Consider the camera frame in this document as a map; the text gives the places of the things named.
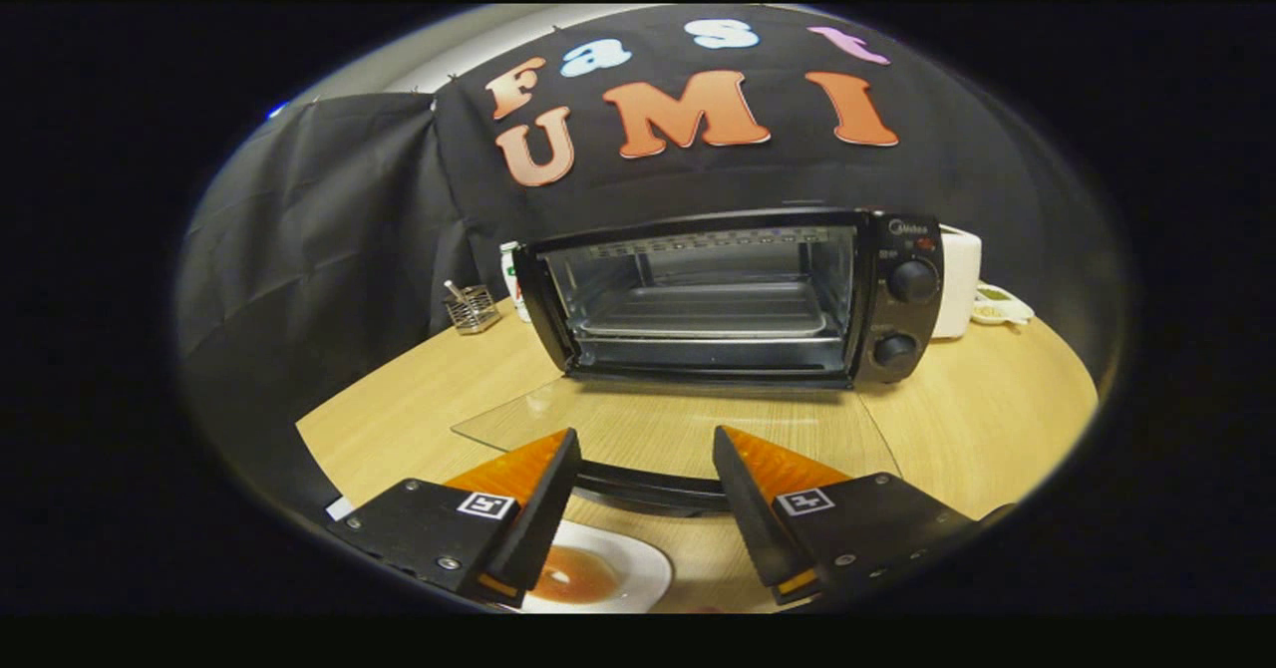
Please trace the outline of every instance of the round table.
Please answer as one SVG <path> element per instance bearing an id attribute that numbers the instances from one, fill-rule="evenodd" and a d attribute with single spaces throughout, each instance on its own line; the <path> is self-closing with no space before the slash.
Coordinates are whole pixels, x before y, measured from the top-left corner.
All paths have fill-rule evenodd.
<path id="1" fill-rule="evenodd" d="M 441 331 L 297 422 L 352 505 L 408 477 L 441 484 L 496 458 L 494 446 L 565 427 L 577 428 L 587 460 L 716 478 L 708 446 L 713 428 L 727 423 L 852 477 L 893 473 L 980 519 L 1042 482 L 1097 404 L 1081 359 L 1040 319 L 971 324 L 965 337 L 931 340 L 896 385 L 716 395 L 574 382 L 510 300 L 499 306 L 501 321 L 487 331 Z M 664 551 L 674 583 L 653 612 L 778 609 L 730 516 L 649 516 L 572 496 L 564 519 Z"/>

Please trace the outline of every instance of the oven door handle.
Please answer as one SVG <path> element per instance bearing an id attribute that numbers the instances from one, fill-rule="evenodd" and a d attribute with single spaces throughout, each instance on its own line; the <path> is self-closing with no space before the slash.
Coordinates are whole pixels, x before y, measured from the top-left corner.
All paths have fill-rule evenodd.
<path id="1" fill-rule="evenodd" d="M 582 460 L 575 492 L 616 509 L 658 516 L 692 518 L 730 514 L 722 482 L 639 472 L 596 460 Z"/>

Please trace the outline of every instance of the white appliance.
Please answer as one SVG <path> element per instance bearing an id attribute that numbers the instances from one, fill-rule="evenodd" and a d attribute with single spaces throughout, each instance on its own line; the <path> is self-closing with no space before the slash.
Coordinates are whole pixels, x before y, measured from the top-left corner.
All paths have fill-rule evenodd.
<path id="1" fill-rule="evenodd" d="M 939 224 L 944 245 L 944 289 L 930 338 L 957 338 L 970 326 L 984 242 L 968 231 Z"/>

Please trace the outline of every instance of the baking tray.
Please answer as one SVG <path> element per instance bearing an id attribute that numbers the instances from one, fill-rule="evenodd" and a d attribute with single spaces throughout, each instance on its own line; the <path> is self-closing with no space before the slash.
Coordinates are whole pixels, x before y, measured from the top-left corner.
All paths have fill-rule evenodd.
<path id="1" fill-rule="evenodd" d="M 581 328 L 592 337 L 798 338 L 826 324 L 809 283 L 767 282 L 637 287 Z"/>

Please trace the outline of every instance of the black knob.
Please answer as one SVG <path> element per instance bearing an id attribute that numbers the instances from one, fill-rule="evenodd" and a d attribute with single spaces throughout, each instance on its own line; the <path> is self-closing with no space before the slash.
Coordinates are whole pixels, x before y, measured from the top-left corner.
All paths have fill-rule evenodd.
<path id="1" fill-rule="evenodd" d="M 925 301 L 935 294 L 939 278 L 929 264 L 910 260 L 894 268 L 888 286 L 898 301 Z"/>
<path id="2" fill-rule="evenodd" d="M 886 368 L 907 368 L 916 351 L 917 342 L 912 340 L 912 337 L 889 335 L 877 342 L 873 357 Z"/>

